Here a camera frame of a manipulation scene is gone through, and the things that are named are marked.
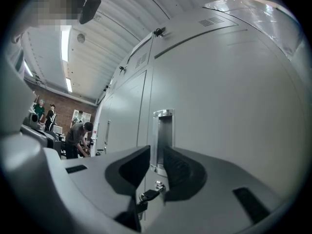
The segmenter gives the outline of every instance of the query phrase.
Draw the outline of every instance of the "fluorescent light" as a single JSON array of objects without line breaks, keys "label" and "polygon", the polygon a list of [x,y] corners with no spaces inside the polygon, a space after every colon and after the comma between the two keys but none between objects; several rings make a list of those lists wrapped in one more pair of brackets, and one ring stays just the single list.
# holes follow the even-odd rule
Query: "fluorescent light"
[{"label": "fluorescent light", "polygon": [[29,75],[30,75],[31,77],[34,77],[33,74],[30,72],[30,69],[29,69],[29,67],[28,67],[28,65],[27,65],[27,63],[26,63],[26,61],[25,61],[25,59],[24,59],[24,65],[25,65],[25,68],[26,68],[27,72],[29,73]]},{"label": "fluorescent light", "polygon": [[66,78],[66,85],[67,85],[67,90],[72,93],[73,90],[72,90],[72,85],[71,85],[71,81],[69,78]]},{"label": "fluorescent light", "polygon": [[61,51],[62,60],[68,61],[68,44],[69,44],[70,29],[62,31]]}]

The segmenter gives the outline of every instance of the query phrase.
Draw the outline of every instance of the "brick wall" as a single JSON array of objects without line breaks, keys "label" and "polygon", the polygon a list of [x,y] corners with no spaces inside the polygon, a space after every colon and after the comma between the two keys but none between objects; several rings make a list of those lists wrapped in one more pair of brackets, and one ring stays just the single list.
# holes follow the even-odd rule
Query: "brick wall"
[{"label": "brick wall", "polygon": [[44,111],[45,116],[50,110],[50,104],[55,105],[55,111],[57,113],[56,123],[58,126],[63,128],[63,133],[66,135],[71,124],[71,120],[73,117],[74,110],[82,110],[88,114],[91,114],[91,122],[94,122],[94,118],[97,112],[97,108],[91,106],[89,104],[70,99],[65,96],[61,96],[50,92],[40,86],[34,85],[32,83],[26,82],[31,90],[35,91],[35,94],[39,96],[39,99],[44,100]]}]

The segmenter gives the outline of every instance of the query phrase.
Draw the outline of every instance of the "person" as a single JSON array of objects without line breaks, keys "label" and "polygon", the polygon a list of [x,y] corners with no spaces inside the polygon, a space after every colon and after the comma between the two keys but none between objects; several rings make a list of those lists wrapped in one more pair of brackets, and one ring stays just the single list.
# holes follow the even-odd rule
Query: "person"
[{"label": "person", "polygon": [[34,106],[34,110],[35,110],[35,113],[38,115],[38,119],[39,119],[39,122],[41,122],[43,116],[44,116],[44,100],[41,99],[39,100],[39,104],[36,104]]},{"label": "person", "polygon": [[55,105],[54,104],[50,104],[51,108],[47,114],[47,116],[45,117],[45,131],[53,131],[53,126],[56,125],[55,120],[57,117],[57,114],[55,113]]},{"label": "person", "polygon": [[80,110],[78,112],[78,116],[76,118],[73,118],[72,123],[76,124],[76,123],[84,123],[84,117],[82,116],[83,111]]},{"label": "person", "polygon": [[48,26],[53,30],[63,30],[78,21],[85,24],[93,19],[100,3],[100,0],[30,0],[20,11],[6,39],[6,62],[17,71],[20,78],[24,78],[21,38],[28,28]]},{"label": "person", "polygon": [[65,151],[66,159],[78,158],[77,149],[85,156],[89,155],[82,149],[80,146],[80,141],[82,141],[84,147],[87,149],[87,152],[90,152],[90,149],[87,147],[84,135],[88,132],[92,132],[93,124],[90,122],[86,123],[76,123],[71,127],[66,135],[65,140]]}]

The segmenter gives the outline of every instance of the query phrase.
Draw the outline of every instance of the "ceiling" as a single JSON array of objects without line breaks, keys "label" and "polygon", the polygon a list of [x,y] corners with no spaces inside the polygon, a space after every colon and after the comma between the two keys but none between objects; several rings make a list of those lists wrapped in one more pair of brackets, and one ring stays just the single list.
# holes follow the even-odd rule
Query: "ceiling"
[{"label": "ceiling", "polygon": [[[61,60],[61,32],[29,29],[22,45],[36,82],[55,93],[95,104],[115,69],[160,24],[212,0],[101,0],[94,19],[71,29],[68,63]],[[85,42],[78,42],[78,34]],[[65,78],[73,92],[66,88]]]}]

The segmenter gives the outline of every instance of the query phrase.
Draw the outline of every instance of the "black shirt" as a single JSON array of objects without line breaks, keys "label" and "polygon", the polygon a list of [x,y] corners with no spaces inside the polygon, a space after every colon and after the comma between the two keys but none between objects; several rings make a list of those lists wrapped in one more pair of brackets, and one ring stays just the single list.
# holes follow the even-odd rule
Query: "black shirt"
[{"label": "black shirt", "polygon": [[71,127],[66,136],[66,144],[68,145],[76,145],[82,140],[85,135],[85,131],[83,129],[83,123],[76,123]]}]

